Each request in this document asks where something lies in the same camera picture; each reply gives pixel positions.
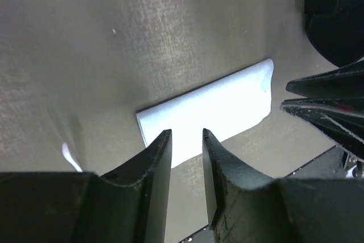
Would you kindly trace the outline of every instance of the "white rectangular object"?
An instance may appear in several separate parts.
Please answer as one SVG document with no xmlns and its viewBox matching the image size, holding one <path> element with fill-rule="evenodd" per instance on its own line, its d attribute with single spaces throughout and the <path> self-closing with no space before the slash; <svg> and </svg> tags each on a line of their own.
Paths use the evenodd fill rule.
<svg viewBox="0 0 364 243">
<path fill-rule="evenodd" d="M 202 129 L 224 141 L 271 110 L 273 61 L 264 60 L 136 114 L 145 145 L 172 129 L 172 168 L 202 153 Z"/>
</svg>

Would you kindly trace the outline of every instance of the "gray table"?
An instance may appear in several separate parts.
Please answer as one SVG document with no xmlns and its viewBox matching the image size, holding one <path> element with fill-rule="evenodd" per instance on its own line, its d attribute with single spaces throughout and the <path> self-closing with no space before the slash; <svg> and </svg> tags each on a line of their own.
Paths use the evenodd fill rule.
<svg viewBox="0 0 364 243">
<path fill-rule="evenodd" d="M 144 148 L 136 110 L 270 57 L 271 114 L 224 145 L 268 175 L 287 175 L 332 146 L 279 110 L 293 97 L 288 81 L 333 68 L 305 36 L 303 4 L 1 0 L 0 171 L 71 170 L 60 153 L 67 139 L 87 170 L 103 174 Z M 166 242 L 206 224 L 197 156 L 172 170 Z"/>
</svg>

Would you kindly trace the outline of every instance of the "table surface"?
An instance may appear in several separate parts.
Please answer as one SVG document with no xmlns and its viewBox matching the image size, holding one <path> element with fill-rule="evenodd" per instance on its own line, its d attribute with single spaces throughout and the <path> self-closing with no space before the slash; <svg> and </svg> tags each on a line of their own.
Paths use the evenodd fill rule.
<svg viewBox="0 0 364 243">
<path fill-rule="evenodd" d="M 270 176 L 289 174 L 333 145 L 279 110 L 294 97 L 288 81 L 334 68 L 308 41 L 303 7 L 304 0 L 2 0 L 0 171 L 69 171 L 60 152 L 68 142 L 86 170 L 103 174 L 143 150 L 135 111 L 270 57 L 270 115 L 223 144 Z M 172 170 L 166 242 L 206 224 L 197 156 Z"/>
</svg>

